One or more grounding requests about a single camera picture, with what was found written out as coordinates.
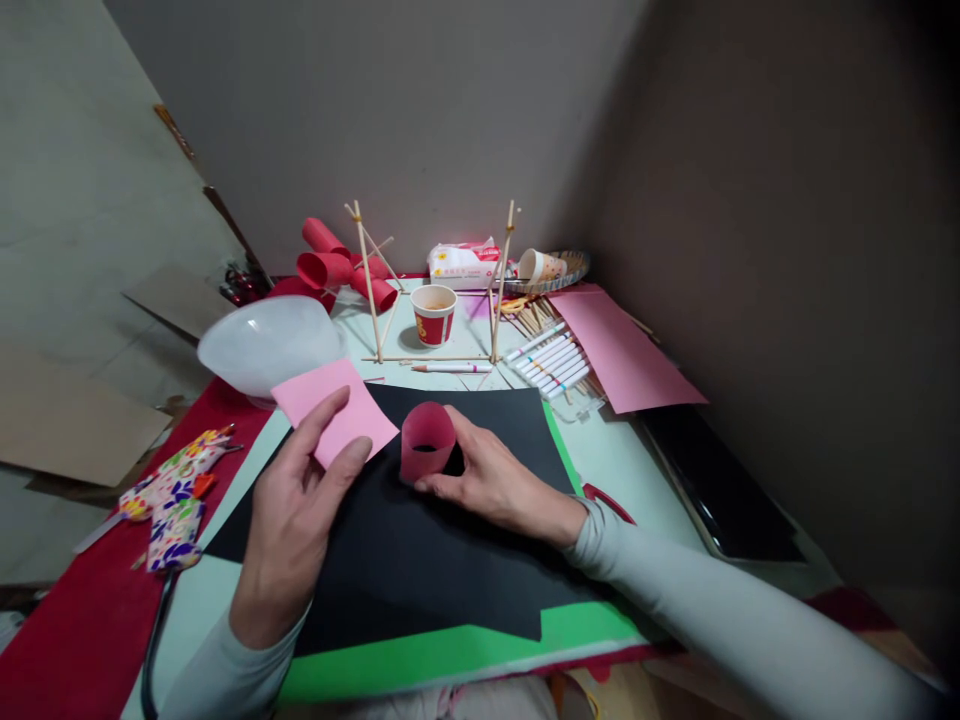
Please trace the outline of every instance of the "tissue box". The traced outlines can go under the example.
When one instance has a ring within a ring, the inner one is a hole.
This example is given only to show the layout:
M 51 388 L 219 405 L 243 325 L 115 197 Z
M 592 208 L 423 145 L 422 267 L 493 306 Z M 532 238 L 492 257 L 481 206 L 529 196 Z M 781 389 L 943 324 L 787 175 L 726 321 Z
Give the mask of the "tissue box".
M 500 248 L 493 238 L 484 243 L 437 245 L 427 256 L 430 282 L 451 290 L 486 290 L 499 261 Z

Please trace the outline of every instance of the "table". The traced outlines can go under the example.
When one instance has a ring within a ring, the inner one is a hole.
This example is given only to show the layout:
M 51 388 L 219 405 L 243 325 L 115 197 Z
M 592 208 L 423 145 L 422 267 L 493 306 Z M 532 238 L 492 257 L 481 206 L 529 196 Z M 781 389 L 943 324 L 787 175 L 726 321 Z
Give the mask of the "table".
M 302 290 L 298 283 L 298 280 L 284 281 L 275 292 L 298 292 Z M 401 295 L 398 302 L 401 307 L 385 352 L 423 354 L 422 347 L 417 347 L 412 311 L 407 307 L 409 296 Z M 488 352 L 486 305 L 485 298 L 462 299 L 444 354 Z M 464 391 L 463 383 L 476 388 L 480 382 L 480 376 L 468 376 L 462 383 L 453 375 L 416 373 L 397 363 L 377 365 L 358 360 L 375 354 L 369 311 L 359 296 L 351 299 L 348 293 L 343 293 L 331 316 L 342 329 L 348 352 L 364 378 L 383 377 L 389 384 L 419 389 Z M 511 325 L 501 324 L 501 351 L 522 341 Z M 502 373 L 495 371 L 482 391 L 506 389 L 511 384 L 522 386 L 512 370 L 503 367 Z M 157 456 L 159 462 L 203 430 L 230 421 L 237 425 L 238 442 L 249 450 L 225 456 L 218 466 L 221 481 L 208 498 L 212 512 L 208 513 L 210 519 L 201 542 L 212 536 L 254 481 L 289 429 L 288 423 L 279 413 L 253 408 L 217 380 Z M 601 411 L 592 413 L 583 423 L 559 422 L 558 425 L 584 482 L 613 497 L 639 526 L 706 552 L 682 504 L 640 439 L 635 422 L 630 417 Z M 5 704 L 27 708 L 38 717 L 115 717 L 123 708 L 123 717 L 140 717 L 139 668 L 159 598 L 159 582 L 142 571 L 131 571 L 130 565 L 146 547 L 147 531 L 143 526 L 121 526 L 71 565 L 7 653 L 0 656 L 0 677 L 4 678 L 5 686 L 0 690 L 0 708 Z M 841 581 L 819 548 L 802 530 L 797 540 L 810 561 L 809 566 L 750 565 L 745 568 L 800 598 L 823 597 L 823 593 L 839 588 Z M 217 558 L 205 558 L 180 578 L 158 648 L 154 672 L 158 705 L 162 706 L 162 698 L 179 669 L 226 609 L 238 577 L 238 566 Z M 580 647 L 573 653 L 529 657 L 518 663 L 500 664 L 483 672 L 447 679 L 463 682 L 504 672 L 570 665 L 598 655 L 625 657 L 624 653 L 630 652 L 629 656 L 636 658 L 643 657 L 646 651 L 649 656 L 656 653 L 653 644 L 661 639 L 662 634 L 656 630 L 647 636 L 632 633 L 600 646 Z

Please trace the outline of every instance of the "green paper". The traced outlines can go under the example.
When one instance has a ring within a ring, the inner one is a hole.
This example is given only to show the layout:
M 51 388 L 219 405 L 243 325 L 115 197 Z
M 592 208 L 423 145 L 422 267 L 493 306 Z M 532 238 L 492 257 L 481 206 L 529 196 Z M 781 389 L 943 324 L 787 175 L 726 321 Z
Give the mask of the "green paper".
M 570 460 L 550 406 L 544 403 L 547 424 L 577 495 L 583 488 Z M 603 642 L 618 647 L 649 642 L 636 625 L 608 602 L 578 603 L 544 610 L 539 642 L 475 625 L 411 635 L 342 650 L 294 658 L 280 691 L 281 703 L 318 703 L 386 695 L 440 682 L 467 682 L 481 676 L 513 672 L 508 663 L 531 661 L 549 665 L 575 657 L 578 648 Z M 597 654 L 585 650 L 583 657 Z

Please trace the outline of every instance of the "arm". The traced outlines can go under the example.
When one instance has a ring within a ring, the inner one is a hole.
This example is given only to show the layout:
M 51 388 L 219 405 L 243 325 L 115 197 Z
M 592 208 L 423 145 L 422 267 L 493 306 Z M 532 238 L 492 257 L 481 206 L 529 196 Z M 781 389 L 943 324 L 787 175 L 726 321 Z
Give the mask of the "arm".
M 612 583 L 754 700 L 788 718 L 914 718 L 939 700 L 926 683 L 845 629 L 751 575 L 621 521 L 541 482 L 489 430 L 447 412 L 460 477 L 415 487 L 552 544 Z
M 313 453 L 347 403 L 349 388 L 323 400 L 257 480 L 243 570 L 230 610 L 173 683 L 163 720 L 265 718 L 293 658 L 340 501 L 373 445 L 359 437 L 323 474 Z
M 611 583 L 777 717 L 915 718 L 939 694 L 813 608 L 727 563 L 580 501 L 564 555 Z

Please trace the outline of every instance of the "table surface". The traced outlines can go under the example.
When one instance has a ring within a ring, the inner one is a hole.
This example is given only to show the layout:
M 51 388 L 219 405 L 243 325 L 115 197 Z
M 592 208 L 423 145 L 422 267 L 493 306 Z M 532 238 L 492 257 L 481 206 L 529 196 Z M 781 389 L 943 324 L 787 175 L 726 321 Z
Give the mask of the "table surface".
M 422 282 L 422 280 L 404 281 L 408 288 Z M 401 295 L 398 304 L 396 317 L 385 342 L 385 355 L 428 354 L 439 357 L 480 355 L 489 352 L 489 306 L 486 298 L 461 297 L 449 343 L 444 348 L 432 351 L 425 351 L 417 341 L 409 296 Z M 423 390 L 475 390 L 481 381 L 483 381 L 481 392 L 509 389 L 511 386 L 525 386 L 520 376 L 503 363 L 500 364 L 499 370 L 495 370 L 484 379 L 482 375 L 418 373 L 409 366 L 403 366 L 397 362 L 381 365 L 364 361 L 362 358 L 376 354 L 372 322 L 365 303 L 359 296 L 344 292 L 331 316 L 343 332 L 349 356 L 365 379 L 384 378 L 390 385 Z M 380 318 L 381 332 L 386 317 L 387 314 L 384 314 Z M 499 336 L 501 353 L 523 342 L 523 336 L 512 325 L 501 324 Z M 565 400 L 560 398 L 559 402 L 562 403 Z M 589 482 L 610 495 L 640 527 L 699 552 L 706 552 L 686 510 L 641 440 L 634 425 L 635 422 L 636 420 L 632 417 L 615 416 L 610 413 L 609 407 L 605 407 L 599 412 L 591 412 L 585 422 L 558 421 L 557 426 L 582 482 Z M 281 413 L 273 413 L 253 447 L 250 448 L 220 507 L 205 528 L 201 536 L 201 544 L 209 541 L 224 519 L 229 516 L 289 427 L 289 423 Z M 823 553 L 802 530 L 798 533 L 797 541 L 801 551 L 810 561 L 808 566 L 753 564 L 744 565 L 744 569 L 800 598 L 809 598 L 838 587 L 841 584 L 839 577 Z M 158 704 L 162 703 L 162 699 L 182 667 L 226 610 L 239 573 L 239 565 L 208 557 L 180 578 L 158 648 L 154 671 L 154 688 Z M 465 682 L 507 672 L 523 672 L 544 665 L 613 653 L 628 646 L 643 645 L 660 639 L 662 637 L 645 637 L 637 632 L 629 638 L 577 648 L 572 653 L 569 651 L 547 653 L 506 665 L 497 664 L 482 671 L 438 677 L 435 680 Z M 138 679 L 124 709 L 124 718 L 142 717 L 139 692 Z

